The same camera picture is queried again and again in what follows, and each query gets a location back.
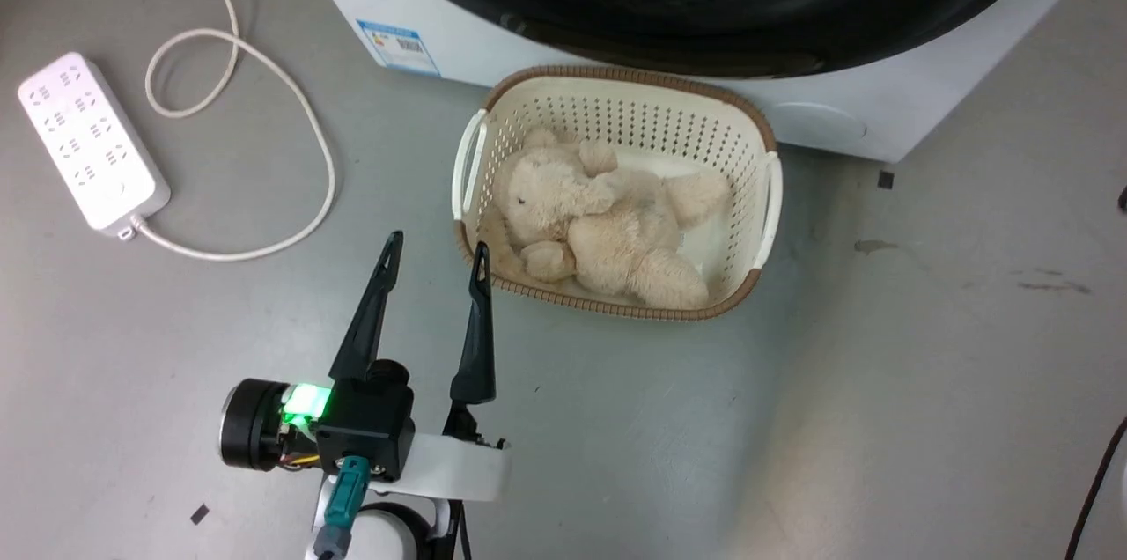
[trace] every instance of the power outlet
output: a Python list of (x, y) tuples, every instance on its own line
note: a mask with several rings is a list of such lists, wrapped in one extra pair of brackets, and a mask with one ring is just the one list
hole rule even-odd
[(105, 78), (70, 52), (26, 79), (19, 101), (90, 228), (132, 235), (170, 192)]

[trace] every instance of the basket handle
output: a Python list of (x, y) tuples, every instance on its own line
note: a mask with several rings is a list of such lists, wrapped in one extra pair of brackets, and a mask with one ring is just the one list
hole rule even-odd
[[(465, 124), (462, 132), (462, 142), (458, 145), (458, 155), (454, 159), (454, 178), (450, 183), (450, 211), (454, 214), (454, 220), (462, 220), (462, 215), (470, 210), (470, 202), (473, 194), (469, 192), (470, 184), (474, 183), (478, 176), (478, 168), (481, 166), (481, 152), (486, 145), (486, 110), (480, 109)], [(470, 155), (470, 148), (474, 148), (473, 162), (467, 171), (467, 159)]]
[(778, 151), (767, 153), (767, 215), (763, 220), (763, 238), (760, 240), (760, 251), (755, 256), (753, 268), (763, 268), (771, 256), (771, 247), (774, 246), (775, 232), (779, 230), (779, 215), (782, 212), (782, 162), (779, 160)]

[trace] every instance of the black cable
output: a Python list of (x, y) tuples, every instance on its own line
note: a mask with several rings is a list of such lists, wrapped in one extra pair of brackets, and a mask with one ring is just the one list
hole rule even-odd
[(1084, 507), (1080, 509), (1076, 526), (1072, 530), (1072, 539), (1068, 540), (1068, 551), (1064, 554), (1065, 560), (1073, 560), (1076, 557), (1076, 549), (1080, 546), (1080, 536), (1084, 533), (1084, 525), (1088, 524), (1088, 515), (1092, 513), (1092, 506), (1095, 505), (1095, 496), (1100, 492), (1100, 486), (1103, 485), (1103, 477), (1108, 473), (1108, 468), (1111, 466), (1111, 460), (1115, 459), (1116, 448), (1119, 447), (1119, 441), (1122, 441), (1124, 433), (1127, 433), (1127, 417), (1124, 418), (1122, 424), (1119, 424), (1116, 434), (1111, 435), (1111, 442), (1103, 452), (1100, 469), (1095, 471), (1095, 479), (1092, 480), (1092, 487), (1088, 490)]
[(462, 507), (462, 517), (458, 522), (459, 533), (462, 536), (462, 559), (473, 560), (470, 553), (470, 532), (465, 528), (465, 507)]

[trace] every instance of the black cylinder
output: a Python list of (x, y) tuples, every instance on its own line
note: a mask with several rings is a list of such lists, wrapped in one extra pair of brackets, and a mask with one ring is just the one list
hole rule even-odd
[(290, 384), (242, 380), (227, 395), (219, 430), (219, 454), (232, 468), (267, 472), (282, 459), (278, 426), (282, 393)]

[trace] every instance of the stuffed animal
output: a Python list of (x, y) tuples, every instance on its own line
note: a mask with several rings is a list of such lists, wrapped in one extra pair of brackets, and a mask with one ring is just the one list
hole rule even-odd
[(587, 290), (633, 295), (651, 308), (708, 304), (700, 272), (676, 250), (682, 230), (727, 203), (728, 179), (719, 171), (662, 179), (618, 168), (604, 143), (559, 143), (551, 131), (533, 130), (499, 167), (492, 196), (524, 264), (509, 257), (513, 278), (575, 276)]

